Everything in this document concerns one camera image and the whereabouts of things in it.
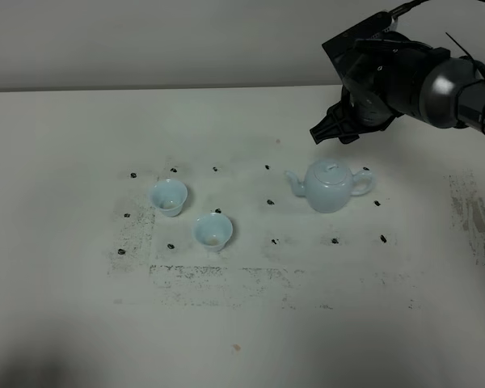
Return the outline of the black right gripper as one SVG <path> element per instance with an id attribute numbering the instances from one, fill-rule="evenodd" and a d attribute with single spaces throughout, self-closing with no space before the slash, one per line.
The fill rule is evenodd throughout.
<path id="1" fill-rule="evenodd" d="M 449 103 L 432 84 L 448 61 L 448 49 L 400 34 L 355 40 L 339 55 L 342 100 L 310 130 L 315 144 L 338 139 L 347 145 L 361 133 L 386 129 L 402 115 L 447 128 Z"/>

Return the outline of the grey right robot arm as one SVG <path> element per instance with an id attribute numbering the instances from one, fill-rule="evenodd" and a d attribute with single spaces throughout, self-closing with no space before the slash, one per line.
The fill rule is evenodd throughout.
<path id="1" fill-rule="evenodd" d="M 396 32 L 358 39 L 338 61 L 340 100 L 311 130 L 315 143 L 344 144 L 409 116 L 439 129 L 473 128 L 485 136 L 485 65 L 452 57 Z"/>

